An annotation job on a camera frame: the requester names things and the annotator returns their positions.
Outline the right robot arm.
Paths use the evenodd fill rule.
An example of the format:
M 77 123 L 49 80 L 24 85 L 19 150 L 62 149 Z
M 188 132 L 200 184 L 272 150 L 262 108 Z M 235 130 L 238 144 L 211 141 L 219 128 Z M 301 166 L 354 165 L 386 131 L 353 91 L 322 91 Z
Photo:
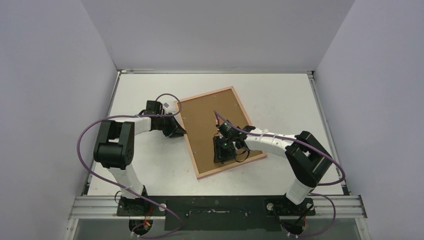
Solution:
M 272 210 L 282 216 L 308 215 L 313 210 L 309 194 L 319 185 L 332 162 L 329 153 L 308 131 L 284 135 L 254 126 L 233 128 L 224 122 L 213 136 L 214 163 L 235 160 L 238 151 L 249 155 L 261 151 L 284 157 L 294 173 L 294 180 L 282 198 L 273 202 Z

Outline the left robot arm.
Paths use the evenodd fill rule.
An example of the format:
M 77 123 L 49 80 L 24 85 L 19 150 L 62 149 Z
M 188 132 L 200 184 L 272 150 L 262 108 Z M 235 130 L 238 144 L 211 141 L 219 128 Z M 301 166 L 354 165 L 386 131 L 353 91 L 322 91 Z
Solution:
M 148 100 L 146 108 L 134 118 L 101 121 L 93 149 L 94 160 L 112 174 L 120 188 L 118 207 L 139 216 L 149 213 L 152 204 L 132 164 L 135 137 L 151 131 L 161 131 L 168 138 L 179 138 L 187 133 L 161 102 Z

